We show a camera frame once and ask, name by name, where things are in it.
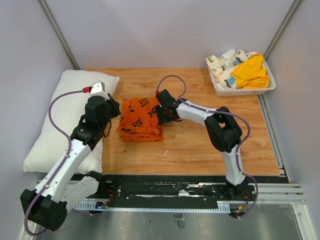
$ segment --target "white plastic basket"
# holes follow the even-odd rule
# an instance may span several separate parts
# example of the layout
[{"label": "white plastic basket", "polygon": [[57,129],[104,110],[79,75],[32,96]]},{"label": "white plastic basket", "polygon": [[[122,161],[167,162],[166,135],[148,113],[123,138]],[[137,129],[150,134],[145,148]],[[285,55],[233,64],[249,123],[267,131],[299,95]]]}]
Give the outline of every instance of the white plastic basket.
[{"label": "white plastic basket", "polygon": [[270,68],[266,61],[264,61],[264,65],[266,68],[266,73],[269,76],[269,85],[266,88],[251,88],[251,89],[219,89],[217,86],[217,82],[215,76],[212,74],[211,69],[209,69],[211,81],[214,86],[215,95],[218,97],[227,97],[227,96],[246,96],[246,95],[260,95],[268,90],[273,90],[276,88],[275,78],[272,75]]}]

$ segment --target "cable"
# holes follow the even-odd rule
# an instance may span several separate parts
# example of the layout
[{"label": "cable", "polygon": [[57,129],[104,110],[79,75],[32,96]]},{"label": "cable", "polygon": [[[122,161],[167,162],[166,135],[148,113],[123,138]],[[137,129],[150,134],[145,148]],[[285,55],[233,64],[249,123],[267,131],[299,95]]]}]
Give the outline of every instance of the cable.
[{"label": "cable", "polygon": [[244,208],[246,208],[246,210],[248,210],[249,197],[248,197],[248,194],[246,194],[246,193],[244,194],[244,196],[246,198],[245,204],[242,206],[239,206],[238,208],[230,208],[231,212],[237,212],[237,211],[244,209]]},{"label": "cable", "polygon": [[114,199],[114,192],[111,189],[108,189],[107,193],[110,195],[110,197],[109,197],[109,207],[110,207],[111,202]]},{"label": "cable", "polygon": [[53,125],[53,127],[55,129],[57,129],[60,133],[62,133],[68,140],[68,148],[67,148],[67,151],[66,151],[66,154],[63,158],[63,160],[61,161],[61,163],[59,164],[59,166],[56,168],[56,170],[53,172],[53,174],[51,175],[51,177],[48,179],[48,181],[46,182],[45,185],[43,185],[42,189],[39,191],[39,193],[34,197],[34,199],[31,201],[30,205],[28,206],[28,208],[26,209],[25,211],[25,215],[24,215],[24,228],[25,228],[25,231],[30,235],[30,236],[33,236],[33,237],[37,237],[37,236],[40,236],[42,234],[44,234],[48,229],[45,228],[43,231],[41,232],[38,232],[38,233],[35,233],[35,232],[31,232],[29,227],[28,227],[28,217],[29,217],[29,214],[30,214],[30,211],[32,209],[32,207],[35,205],[35,202],[38,200],[38,198],[41,196],[41,194],[46,190],[46,186],[50,185],[50,183],[52,182],[52,180],[55,178],[55,176],[57,175],[57,173],[59,172],[59,170],[62,168],[62,166],[64,165],[64,163],[66,162],[66,160],[68,159],[68,155],[70,154],[70,151],[71,151],[71,139],[69,137],[69,135],[67,133],[65,133],[63,130],[61,130],[53,121],[52,119],[52,114],[51,114],[51,110],[52,110],[52,107],[53,105],[55,104],[55,102],[64,97],[64,96],[67,96],[67,95],[70,95],[70,94],[78,94],[78,93],[83,93],[84,91],[83,90],[78,90],[78,91],[70,91],[70,92],[66,92],[64,94],[61,94],[60,96],[56,97],[50,104],[49,106],[49,110],[48,110],[48,116],[49,116],[49,120],[51,122],[51,124]]},{"label": "cable", "polygon": [[109,124],[109,129],[108,129],[108,132],[107,134],[104,134],[104,137],[107,138],[110,134],[110,130],[111,130],[111,127],[112,127],[112,123],[111,123],[111,119],[106,123],[107,125]]},{"label": "cable", "polygon": [[251,175],[249,175],[249,174],[246,174],[244,171],[242,171],[241,168],[240,168],[240,164],[239,164],[239,156],[238,156],[238,153],[239,153],[240,146],[248,139],[248,137],[250,136],[250,133],[251,133],[251,128],[250,128],[249,123],[247,122],[247,120],[245,120],[245,119],[244,119],[242,116],[240,116],[240,115],[237,115],[237,114],[234,114],[234,113],[231,113],[231,112],[205,109],[205,108],[203,108],[203,107],[200,107],[200,106],[197,106],[197,105],[193,105],[193,104],[191,104],[191,103],[188,103],[188,102],[184,101],[181,97],[187,92],[187,85],[186,85],[186,82],[185,82],[181,77],[179,77],[179,76],[177,76],[177,75],[168,75],[168,76],[165,76],[164,78],[162,78],[161,81],[159,82],[158,86],[157,86],[156,93],[159,93],[160,85],[162,84],[162,82],[163,82],[165,79],[167,79],[167,78],[169,78],[169,77],[177,78],[177,79],[179,79],[179,80],[183,83],[184,91],[183,91],[183,93],[182,93],[181,95],[178,96],[178,99],[179,99],[182,103],[188,105],[189,107],[192,107],[192,108],[195,108],[195,109],[204,111],[204,112],[206,112],[206,113],[223,114],[223,115],[229,115],[229,116],[232,116],[232,117],[236,117],[236,118],[240,119],[241,121],[243,121],[244,124],[246,125],[246,127],[247,127],[247,129],[248,129],[248,132],[247,132],[246,136],[240,141],[240,143],[237,145],[237,147],[236,147],[236,149],[235,149],[235,162],[236,162],[236,167],[238,168],[238,171],[239,171],[242,175],[244,175],[244,176],[246,176],[246,177],[248,177],[248,178],[250,178],[250,179],[253,180],[253,182],[254,182],[254,184],[255,184],[255,193],[256,193],[256,195],[255,195],[254,201],[253,201],[252,205],[250,206],[250,208],[249,208],[243,215],[241,215],[241,216],[238,217],[239,219],[242,219],[242,218],[245,217],[245,216],[252,210],[252,208],[256,205],[257,200],[258,200],[258,195],[259,195],[258,183],[257,183],[256,179],[255,179],[253,176],[251,176]]}]

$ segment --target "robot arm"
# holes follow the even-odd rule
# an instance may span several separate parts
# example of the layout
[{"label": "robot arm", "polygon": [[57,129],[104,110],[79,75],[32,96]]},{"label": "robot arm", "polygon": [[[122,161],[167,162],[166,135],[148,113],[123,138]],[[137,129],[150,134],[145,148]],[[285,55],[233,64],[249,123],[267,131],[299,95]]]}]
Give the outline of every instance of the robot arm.
[{"label": "robot arm", "polygon": [[51,231],[57,230],[63,224],[68,212],[76,204],[95,194],[101,187],[101,174],[91,172],[76,185],[65,190],[82,161],[102,137],[106,137],[107,124],[120,114],[119,103],[114,101],[110,94],[105,93],[102,82],[93,83],[86,91],[90,92],[91,97],[85,105],[85,114],[81,116],[78,126],[70,136],[71,151],[63,166],[61,163],[67,150],[34,190],[25,189],[20,197],[26,214],[31,202],[38,196],[27,217]]},{"label": "robot arm", "polygon": [[165,89],[156,94],[160,105],[155,108],[159,124],[163,125],[180,119],[188,119],[206,127],[212,145],[221,152],[226,168],[226,181],[239,194],[247,186],[246,177],[242,174],[241,156],[238,154],[239,171],[236,161],[236,148],[240,143],[242,131],[233,116],[212,113],[229,112],[226,107],[206,108],[183,99],[175,100]]}]

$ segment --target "wooden table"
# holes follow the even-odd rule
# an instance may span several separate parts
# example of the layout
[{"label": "wooden table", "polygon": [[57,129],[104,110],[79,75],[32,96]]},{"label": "wooden table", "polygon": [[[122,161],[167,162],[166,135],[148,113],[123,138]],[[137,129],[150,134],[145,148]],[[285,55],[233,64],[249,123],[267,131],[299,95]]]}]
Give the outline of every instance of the wooden table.
[{"label": "wooden table", "polygon": [[[189,101],[209,107],[225,106],[232,113],[244,117],[251,126],[251,136],[241,147],[246,173],[251,175],[279,175],[275,155],[256,96],[217,97],[207,68],[90,68],[120,77],[114,99],[154,96],[159,81],[167,75],[178,75],[187,85],[183,96]],[[166,79],[166,88],[177,98],[183,84],[173,77]],[[129,142],[120,140],[116,132],[120,117],[112,120],[112,129],[103,141],[102,169],[108,174],[175,174],[225,175],[221,153],[216,150],[205,127],[189,120],[163,126],[163,142]],[[243,136],[246,126],[240,121]]]}]

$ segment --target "orange towel with black pattern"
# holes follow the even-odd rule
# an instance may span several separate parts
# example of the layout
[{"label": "orange towel with black pattern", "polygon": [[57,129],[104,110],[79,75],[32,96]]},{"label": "orange towel with black pattern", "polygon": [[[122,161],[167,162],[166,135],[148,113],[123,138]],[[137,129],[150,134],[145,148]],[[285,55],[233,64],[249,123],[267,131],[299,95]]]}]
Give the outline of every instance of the orange towel with black pattern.
[{"label": "orange towel with black pattern", "polygon": [[155,110],[157,105],[159,102],[154,96],[123,100],[121,120],[116,129],[123,142],[163,141],[163,129]]}]

